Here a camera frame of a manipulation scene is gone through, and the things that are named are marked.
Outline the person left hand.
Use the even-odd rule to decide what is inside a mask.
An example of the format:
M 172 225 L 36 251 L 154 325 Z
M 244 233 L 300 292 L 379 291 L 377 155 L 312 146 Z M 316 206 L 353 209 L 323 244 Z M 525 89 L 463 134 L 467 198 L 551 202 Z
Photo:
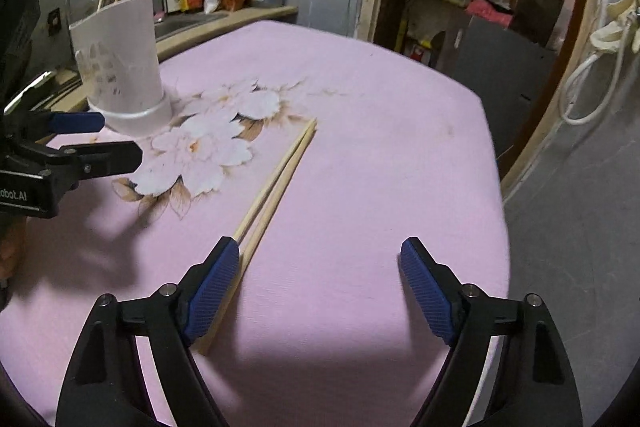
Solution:
M 4 216 L 1 220 L 0 275 L 2 280 L 13 277 L 26 251 L 26 218 Z

